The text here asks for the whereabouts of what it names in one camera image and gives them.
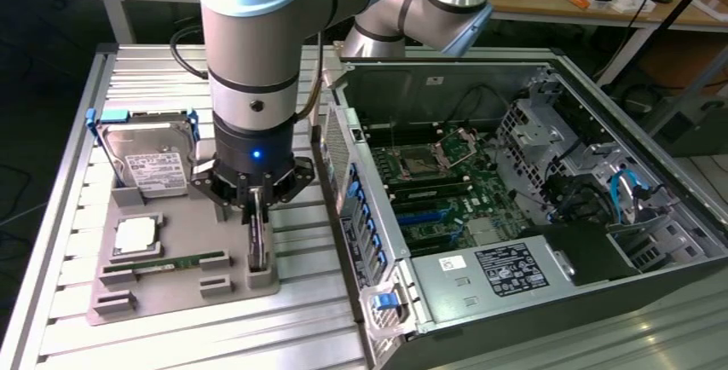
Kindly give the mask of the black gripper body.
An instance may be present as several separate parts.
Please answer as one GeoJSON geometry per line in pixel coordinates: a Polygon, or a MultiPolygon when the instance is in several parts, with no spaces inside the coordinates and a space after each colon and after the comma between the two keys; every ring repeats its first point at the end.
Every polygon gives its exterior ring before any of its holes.
{"type": "Polygon", "coordinates": [[[262,187],[264,174],[294,158],[294,128],[294,117],[272,129],[247,130],[238,129],[220,116],[214,116],[216,163],[246,174],[251,188],[262,187]]]}

